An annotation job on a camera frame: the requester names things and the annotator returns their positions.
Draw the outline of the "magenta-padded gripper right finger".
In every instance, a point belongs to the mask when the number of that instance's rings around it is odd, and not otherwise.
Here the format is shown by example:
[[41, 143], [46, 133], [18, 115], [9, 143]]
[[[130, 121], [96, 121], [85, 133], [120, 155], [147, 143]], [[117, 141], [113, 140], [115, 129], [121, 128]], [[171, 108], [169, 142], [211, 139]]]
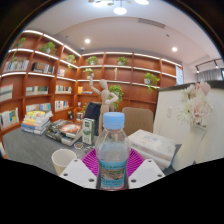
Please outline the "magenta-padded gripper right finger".
[[127, 160], [126, 175], [129, 189], [146, 186], [164, 177], [164, 173], [152, 159], [144, 159], [134, 149]]

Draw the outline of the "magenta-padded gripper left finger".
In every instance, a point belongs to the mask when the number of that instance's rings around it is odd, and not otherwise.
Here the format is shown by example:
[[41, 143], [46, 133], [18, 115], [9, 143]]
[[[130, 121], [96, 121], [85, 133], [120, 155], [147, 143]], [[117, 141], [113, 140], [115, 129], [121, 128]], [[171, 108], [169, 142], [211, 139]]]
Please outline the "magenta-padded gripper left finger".
[[73, 159], [64, 169], [61, 178], [66, 179], [78, 186], [95, 189], [99, 174], [96, 151], [92, 149], [81, 159]]

